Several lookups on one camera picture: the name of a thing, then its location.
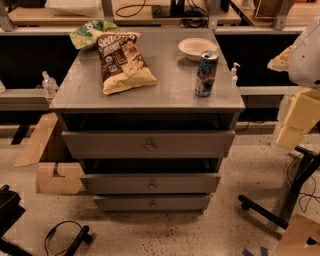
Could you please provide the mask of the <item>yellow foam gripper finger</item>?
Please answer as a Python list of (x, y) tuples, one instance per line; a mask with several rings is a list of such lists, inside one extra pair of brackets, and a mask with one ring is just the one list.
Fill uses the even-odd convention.
[(275, 140), (275, 144), (284, 149), (294, 149), (320, 121), (319, 89), (305, 89), (291, 96), (289, 101), (287, 114)]

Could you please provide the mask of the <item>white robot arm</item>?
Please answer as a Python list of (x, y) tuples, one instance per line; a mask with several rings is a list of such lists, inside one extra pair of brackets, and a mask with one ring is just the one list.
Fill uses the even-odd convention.
[(316, 16), (294, 43), (269, 61), (268, 69), (286, 71), (301, 87), (285, 96), (278, 112), (274, 144), (293, 150), (320, 121), (320, 16)]

